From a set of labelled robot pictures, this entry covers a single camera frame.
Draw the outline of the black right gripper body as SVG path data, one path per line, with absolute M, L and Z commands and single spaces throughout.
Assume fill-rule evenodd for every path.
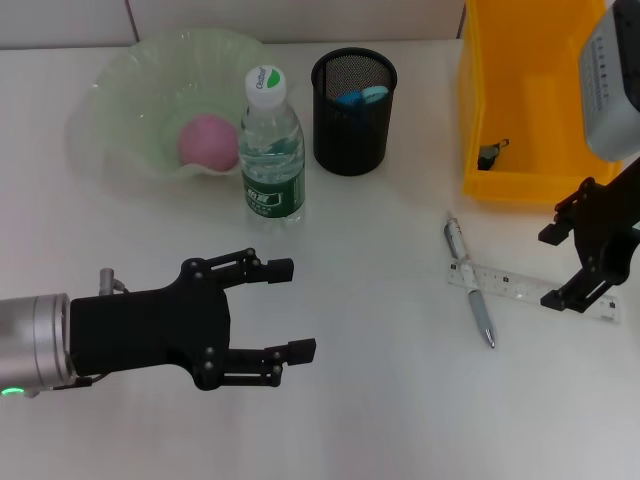
M 574 243 L 585 271 L 624 283 L 639 246 L 639 161 L 607 185 L 587 178 L 579 189 Z

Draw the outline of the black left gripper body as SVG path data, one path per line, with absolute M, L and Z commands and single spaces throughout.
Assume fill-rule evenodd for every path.
M 166 287 L 70 304 L 70 355 L 80 376 L 175 365 L 212 391 L 222 386 L 229 343 L 226 295 L 203 259 L 186 260 Z

